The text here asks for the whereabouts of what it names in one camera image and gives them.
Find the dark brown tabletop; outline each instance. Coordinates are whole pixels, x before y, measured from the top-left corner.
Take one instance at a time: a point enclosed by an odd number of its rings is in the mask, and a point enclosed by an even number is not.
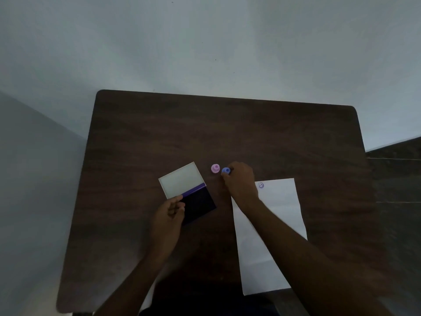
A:
[[[387,265],[356,111],[351,106],[99,91],[57,308],[96,310],[141,259],[165,200],[158,178],[194,161],[217,209],[187,225],[154,302],[198,288],[241,293],[231,198],[211,165],[256,180],[295,178],[308,240],[375,294]]]

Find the forearm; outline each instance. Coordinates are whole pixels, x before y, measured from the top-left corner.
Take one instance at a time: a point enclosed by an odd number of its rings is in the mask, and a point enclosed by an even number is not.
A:
[[[362,286],[342,275],[333,261],[278,219],[258,198],[240,208],[309,312],[390,315]]]
[[[138,315],[139,309],[164,262],[165,260],[156,255],[147,254],[97,310],[95,315]]]

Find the gray wall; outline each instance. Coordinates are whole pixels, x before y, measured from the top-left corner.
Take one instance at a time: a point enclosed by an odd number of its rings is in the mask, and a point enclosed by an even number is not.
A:
[[[87,137],[103,88],[347,104],[421,135],[421,0],[1,0],[0,90]]]
[[[85,144],[0,93],[0,315],[54,314]]]

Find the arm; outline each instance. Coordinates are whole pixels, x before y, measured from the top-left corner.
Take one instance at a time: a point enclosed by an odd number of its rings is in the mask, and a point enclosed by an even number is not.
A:
[[[133,272],[96,311],[96,316],[138,315],[146,294],[180,236],[184,206],[177,196],[167,200],[156,211],[151,225],[151,244],[145,257]]]
[[[241,211],[253,224],[282,274],[311,315],[391,314],[320,250],[275,216],[259,200],[253,170],[244,163],[222,173]]]

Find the hand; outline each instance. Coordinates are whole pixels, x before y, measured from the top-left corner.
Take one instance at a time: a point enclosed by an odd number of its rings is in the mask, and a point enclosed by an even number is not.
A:
[[[225,185],[231,196],[234,198],[240,209],[255,198],[259,198],[256,185],[254,183],[253,169],[245,163],[232,162],[228,165],[231,173],[222,173]]]
[[[182,195],[170,198],[163,203],[152,219],[149,255],[164,263],[176,247],[184,219]]]

